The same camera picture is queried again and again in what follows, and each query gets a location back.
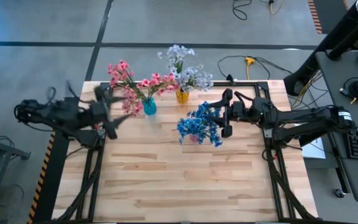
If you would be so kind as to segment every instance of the caster wheel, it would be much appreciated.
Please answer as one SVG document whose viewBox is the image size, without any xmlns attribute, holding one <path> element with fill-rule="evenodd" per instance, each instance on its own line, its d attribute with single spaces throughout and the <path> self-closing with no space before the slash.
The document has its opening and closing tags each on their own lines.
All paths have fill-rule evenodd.
<svg viewBox="0 0 358 224">
<path fill-rule="evenodd" d="M 339 198 L 345 197 L 345 193 L 343 192 L 342 188 L 335 189 L 334 194 L 335 194 L 335 196 L 337 196 Z"/>
</svg>

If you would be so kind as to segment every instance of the wooden table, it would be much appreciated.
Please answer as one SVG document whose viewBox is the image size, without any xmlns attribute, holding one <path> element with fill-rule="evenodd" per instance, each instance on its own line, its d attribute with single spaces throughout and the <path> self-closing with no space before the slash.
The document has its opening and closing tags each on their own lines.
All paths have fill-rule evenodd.
<svg viewBox="0 0 358 224">
<path fill-rule="evenodd" d="M 290 110 L 284 83 L 267 82 L 275 106 Z M 98 84 L 86 82 L 81 98 L 93 97 L 93 87 Z M 220 100 L 226 88 L 193 91 L 186 105 L 178 104 L 174 93 L 156 96 L 155 116 L 142 114 L 119 127 L 118 139 L 108 139 L 104 148 L 94 222 L 277 220 L 268 165 L 261 157 L 264 141 L 257 126 L 233 123 L 232 137 L 217 148 L 208 142 L 194 144 L 189 139 L 179 144 L 178 120 L 204 101 Z M 230 88 L 255 96 L 253 88 Z M 120 103 L 112 105 L 111 114 L 113 117 L 123 114 Z M 77 148 L 78 143 L 73 142 L 68 152 Z M 292 191 L 317 216 L 301 151 L 287 148 L 283 156 Z M 79 192 L 85 158 L 86 150 L 82 150 L 66 160 L 54 218 L 64 212 Z M 280 195 L 288 216 L 283 192 Z M 86 199 L 84 213 L 88 204 Z"/>
</svg>

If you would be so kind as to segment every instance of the concrete floor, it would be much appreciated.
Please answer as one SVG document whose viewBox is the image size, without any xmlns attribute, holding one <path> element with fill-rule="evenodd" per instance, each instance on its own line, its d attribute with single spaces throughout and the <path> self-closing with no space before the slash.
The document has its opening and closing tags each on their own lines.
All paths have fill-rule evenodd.
<svg viewBox="0 0 358 224">
<path fill-rule="evenodd" d="M 108 0 L 0 0 L 0 41 L 3 42 L 89 42 L 95 43 Z M 266 58 L 295 71 L 310 50 L 280 50 L 277 45 L 317 45 L 324 35 L 316 33 L 307 1 L 286 0 L 276 16 L 260 1 L 244 7 L 247 21 L 240 21 L 228 0 L 115 0 L 103 37 L 106 43 L 189 43 L 257 44 L 264 49 L 195 49 L 196 57 L 187 63 L 205 65 L 205 70 L 222 80 L 216 63 L 227 55 L 251 55 Z M 107 64 L 127 60 L 136 79 L 153 72 L 164 73 L 164 62 L 156 57 L 165 49 L 147 47 L 102 47 L 92 80 L 108 80 Z M 26 98 L 46 100 L 46 89 L 54 86 L 57 98 L 67 95 L 65 80 L 75 91 L 81 90 L 93 53 L 92 47 L 12 47 L 0 46 L 0 135 L 9 136 L 17 147 L 30 151 L 28 161 L 13 160 L 0 188 L 0 220 L 24 223 L 27 220 L 35 186 L 44 159 L 49 133 L 34 131 L 16 122 L 13 107 Z M 245 63 L 229 58 L 221 63 L 224 73 L 246 79 Z M 287 74 L 273 67 L 271 79 Z M 253 65 L 251 79 L 263 80 L 265 70 Z M 326 88 L 323 79 L 316 84 Z M 314 98 L 321 91 L 311 90 Z M 305 103 L 311 102 L 306 95 Z M 317 101 L 331 103 L 329 95 Z M 318 213 L 325 220 L 358 223 L 358 203 L 352 195 L 336 198 L 339 187 L 333 169 L 308 169 Z M 18 184 L 21 192 L 12 187 Z"/>
</svg>

